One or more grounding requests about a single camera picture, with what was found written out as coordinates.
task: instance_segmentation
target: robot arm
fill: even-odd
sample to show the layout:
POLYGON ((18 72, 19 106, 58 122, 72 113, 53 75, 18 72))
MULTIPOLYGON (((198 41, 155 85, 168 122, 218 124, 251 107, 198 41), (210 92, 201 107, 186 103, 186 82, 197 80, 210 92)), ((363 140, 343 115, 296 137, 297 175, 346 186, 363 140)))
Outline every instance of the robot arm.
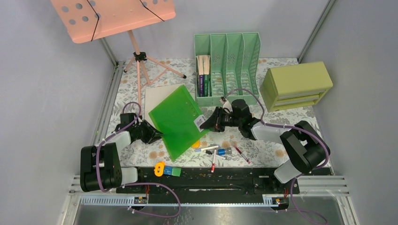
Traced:
MULTIPOLYGON (((137 117, 135 113, 122 113, 120 124, 115 131, 124 128, 137 117)), ((161 139, 163 133, 156 130, 146 120, 137 120, 126 130, 116 134, 101 146, 99 152, 99 172, 102 186, 105 189, 117 188, 122 184, 136 181, 137 169, 134 167, 121 168, 119 156, 121 151, 136 140, 144 143, 153 143, 161 139)), ((99 190, 96 173, 97 145, 83 147, 80 151, 80 187, 83 191, 99 190)))
MULTIPOLYGON (((260 119, 252 116, 249 106, 243 99, 237 99, 232 104, 229 104, 225 99, 223 100, 224 106, 216 107, 210 118, 200 128, 222 132, 226 126, 238 127, 243 137, 282 144, 286 149, 289 160, 274 172, 274 176, 280 183, 284 184, 301 173, 311 172, 325 159, 324 149, 310 135, 295 129, 269 127, 262 124, 260 119)), ((295 126, 322 140, 308 122, 302 120, 295 126)))

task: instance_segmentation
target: green clipboard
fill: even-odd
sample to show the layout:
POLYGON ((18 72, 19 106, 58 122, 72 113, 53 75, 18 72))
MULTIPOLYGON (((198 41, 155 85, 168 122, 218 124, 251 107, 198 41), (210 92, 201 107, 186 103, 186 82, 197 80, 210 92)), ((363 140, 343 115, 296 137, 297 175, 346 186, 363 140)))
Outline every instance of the green clipboard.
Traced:
POLYGON ((206 119, 185 85, 152 109, 149 117, 163 133, 162 139, 172 161, 209 132, 208 129, 200 132, 199 126, 206 119))

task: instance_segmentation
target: green block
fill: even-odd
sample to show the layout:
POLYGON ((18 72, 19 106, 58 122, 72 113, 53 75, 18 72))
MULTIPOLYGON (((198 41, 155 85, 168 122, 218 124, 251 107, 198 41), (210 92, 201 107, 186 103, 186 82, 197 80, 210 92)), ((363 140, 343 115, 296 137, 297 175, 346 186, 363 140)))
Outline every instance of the green block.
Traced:
POLYGON ((171 175, 179 177, 181 175, 181 167, 173 167, 173 170, 171 171, 171 175))

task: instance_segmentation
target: pink music stand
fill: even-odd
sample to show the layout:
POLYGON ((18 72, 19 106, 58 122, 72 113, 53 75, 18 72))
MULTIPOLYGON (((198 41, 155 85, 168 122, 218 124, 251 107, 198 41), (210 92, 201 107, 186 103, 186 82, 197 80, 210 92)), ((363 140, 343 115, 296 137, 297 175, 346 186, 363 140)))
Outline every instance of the pink music stand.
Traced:
POLYGON ((142 0, 142 3, 140 0, 51 0, 51 2, 75 43, 84 43, 128 32, 134 46, 135 57, 130 60, 124 71, 127 72, 133 61, 137 62, 138 102, 140 104, 141 88, 151 85, 168 70, 186 78, 185 75, 147 56, 145 52, 141 52, 132 31, 135 28, 174 18, 176 12, 172 0, 142 0), (144 5, 162 20, 146 9, 144 5), (144 64, 146 59, 165 68, 153 80, 149 78, 144 64), (146 79, 144 85, 141 85, 140 64, 146 79))

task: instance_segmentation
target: white wall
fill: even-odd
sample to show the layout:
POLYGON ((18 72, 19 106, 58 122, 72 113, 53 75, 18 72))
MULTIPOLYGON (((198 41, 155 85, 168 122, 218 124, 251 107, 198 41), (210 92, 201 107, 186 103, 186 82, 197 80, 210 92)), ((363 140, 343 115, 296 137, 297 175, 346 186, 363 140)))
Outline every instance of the white wall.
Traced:
MULTIPOLYGON (((150 9, 152 0, 147 0, 150 9)), ((175 18, 134 30, 152 57, 193 58, 193 35, 259 32, 261 57, 298 57, 327 0, 174 0, 175 18)), ((129 35, 107 38, 118 60, 133 56, 129 35)))
POLYGON ((1 7, 0 224, 53 225, 113 66, 98 41, 71 41, 49 0, 1 7))
POLYGON ((361 225, 397 223, 397 12, 396 0, 340 0, 305 58, 334 83, 315 112, 361 225))

